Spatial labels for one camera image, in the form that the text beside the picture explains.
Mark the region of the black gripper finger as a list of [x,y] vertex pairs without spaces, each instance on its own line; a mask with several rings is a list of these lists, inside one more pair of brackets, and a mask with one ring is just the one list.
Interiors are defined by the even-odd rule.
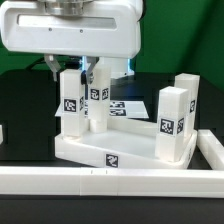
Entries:
[[56,56],[52,55],[52,54],[45,54],[44,60],[45,60],[46,64],[48,65],[48,67],[50,68],[50,70],[52,71],[53,80],[57,81],[58,74],[61,71],[61,66],[60,66]]
[[81,73],[81,84],[90,85],[94,80],[93,69],[98,63],[98,57],[86,57],[86,62],[89,65],[87,70],[83,70]]

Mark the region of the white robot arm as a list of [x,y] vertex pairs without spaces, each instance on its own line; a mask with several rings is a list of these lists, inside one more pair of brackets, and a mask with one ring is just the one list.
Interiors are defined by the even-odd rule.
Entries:
[[53,73],[59,55],[86,59],[86,82],[98,63],[113,79],[129,76],[141,47],[145,0],[5,0],[0,4],[0,39],[9,51],[39,53]]

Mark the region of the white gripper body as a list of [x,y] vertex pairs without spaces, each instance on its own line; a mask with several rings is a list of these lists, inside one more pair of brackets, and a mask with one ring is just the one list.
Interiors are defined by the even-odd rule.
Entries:
[[87,0],[79,15],[54,15],[50,4],[7,0],[0,37],[10,51],[132,58],[141,47],[143,0]]

